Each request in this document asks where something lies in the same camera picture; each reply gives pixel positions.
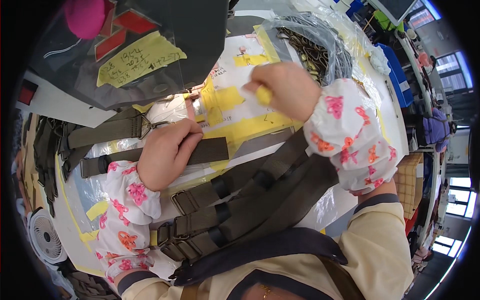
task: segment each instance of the left hand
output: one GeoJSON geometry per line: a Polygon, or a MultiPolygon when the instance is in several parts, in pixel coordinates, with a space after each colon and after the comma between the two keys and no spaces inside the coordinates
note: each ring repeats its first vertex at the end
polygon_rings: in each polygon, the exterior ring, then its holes
{"type": "Polygon", "coordinates": [[[203,135],[200,125],[190,119],[153,130],[137,164],[145,187],[157,192],[177,179],[203,135]]]}

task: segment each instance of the cardboard box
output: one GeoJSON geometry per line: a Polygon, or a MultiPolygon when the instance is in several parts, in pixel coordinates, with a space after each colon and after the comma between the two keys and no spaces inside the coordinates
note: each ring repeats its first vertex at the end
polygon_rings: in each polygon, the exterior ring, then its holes
{"type": "Polygon", "coordinates": [[[423,188],[423,152],[410,153],[397,165],[393,176],[403,205],[403,217],[411,219],[419,206],[423,188]]]}

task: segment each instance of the brown strap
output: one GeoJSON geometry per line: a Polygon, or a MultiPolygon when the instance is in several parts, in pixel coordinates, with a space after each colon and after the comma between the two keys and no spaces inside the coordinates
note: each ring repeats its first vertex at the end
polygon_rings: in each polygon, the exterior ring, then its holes
{"type": "Polygon", "coordinates": [[[197,293],[198,293],[198,287],[202,283],[199,282],[197,284],[192,284],[189,286],[183,287],[183,290],[181,292],[180,300],[196,300],[197,299],[197,293]]]}
{"type": "Polygon", "coordinates": [[[337,264],[327,257],[317,255],[318,259],[324,264],[328,274],[336,285],[336,288],[345,300],[365,300],[357,284],[340,264],[337,264]]]}

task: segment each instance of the handwritten note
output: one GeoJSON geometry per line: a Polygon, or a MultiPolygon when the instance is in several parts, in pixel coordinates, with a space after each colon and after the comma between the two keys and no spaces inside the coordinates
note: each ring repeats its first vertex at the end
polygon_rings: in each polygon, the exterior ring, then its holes
{"type": "Polygon", "coordinates": [[[118,88],[168,64],[187,58],[160,32],[152,32],[131,43],[98,70],[97,86],[111,84],[118,88]]]}

